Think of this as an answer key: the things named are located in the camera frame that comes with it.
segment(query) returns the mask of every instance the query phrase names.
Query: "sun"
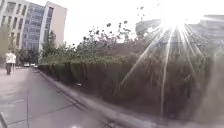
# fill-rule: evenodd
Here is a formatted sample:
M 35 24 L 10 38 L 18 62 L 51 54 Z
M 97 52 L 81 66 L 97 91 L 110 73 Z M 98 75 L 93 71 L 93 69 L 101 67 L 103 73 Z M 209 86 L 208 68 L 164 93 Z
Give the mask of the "sun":
M 163 0 L 161 3 L 161 20 L 163 27 L 180 27 L 187 23 L 200 21 L 199 9 L 194 9 L 191 0 Z

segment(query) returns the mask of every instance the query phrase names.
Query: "curb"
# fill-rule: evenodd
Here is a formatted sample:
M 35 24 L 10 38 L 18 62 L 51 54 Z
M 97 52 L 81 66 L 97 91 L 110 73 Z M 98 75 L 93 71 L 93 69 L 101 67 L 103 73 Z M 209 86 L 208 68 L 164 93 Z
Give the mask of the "curb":
M 42 71 L 36 69 L 45 79 L 53 83 L 58 89 L 63 91 L 65 94 L 69 95 L 71 98 L 75 99 L 77 102 L 83 104 L 87 108 L 90 108 L 96 113 L 101 114 L 102 116 L 116 121 L 120 124 L 127 126 L 128 128 L 203 128 L 195 123 L 177 123 L 174 121 L 166 122 L 165 124 L 158 124 L 153 122 L 152 119 L 143 116 L 136 116 L 121 108 L 113 106 L 111 104 L 99 101 L 90 96 L 87 96 L 81 92 L 74 90 L 73 88 L 67 87 L 60 82 L 53 80 L 51 77 L 47 76 Z

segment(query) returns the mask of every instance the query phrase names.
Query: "ground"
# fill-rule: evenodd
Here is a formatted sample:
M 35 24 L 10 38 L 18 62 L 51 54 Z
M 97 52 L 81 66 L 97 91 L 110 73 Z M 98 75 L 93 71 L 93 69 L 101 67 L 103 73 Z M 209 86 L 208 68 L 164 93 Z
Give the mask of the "ground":
M 0 111 L 9 128 L 107 128 L 32 68 L 0 68 Z

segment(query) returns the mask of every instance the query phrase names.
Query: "green hedge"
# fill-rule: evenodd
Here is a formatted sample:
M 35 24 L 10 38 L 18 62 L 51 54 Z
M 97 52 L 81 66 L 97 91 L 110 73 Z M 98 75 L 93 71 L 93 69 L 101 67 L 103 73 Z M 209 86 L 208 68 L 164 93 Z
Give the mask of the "green hedge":
M 158 115 L 165 62 L 157 58 L 136 60 L 136 57 L 98 57 L 42 64 L 39 69 L 65 83 L 81 83 L 82 88 L 107 102 Z M 211 60 L 206 57 L 169 59 L 164 85 L 165 116 L 178 116 L 195 87 L 205 88 L 203 83 L 210 67 Z

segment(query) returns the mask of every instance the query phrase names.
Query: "building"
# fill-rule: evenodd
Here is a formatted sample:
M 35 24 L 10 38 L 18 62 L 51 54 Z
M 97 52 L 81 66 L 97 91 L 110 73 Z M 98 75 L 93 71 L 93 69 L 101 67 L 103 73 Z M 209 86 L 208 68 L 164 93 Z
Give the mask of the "building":
M 25 0 L 0 0 L 0 25 L 9 25 L 18 49 L 40 51 L 51 31 L 56 45 L 63 44 L 67 9 L 47 2 L 45 6 Z

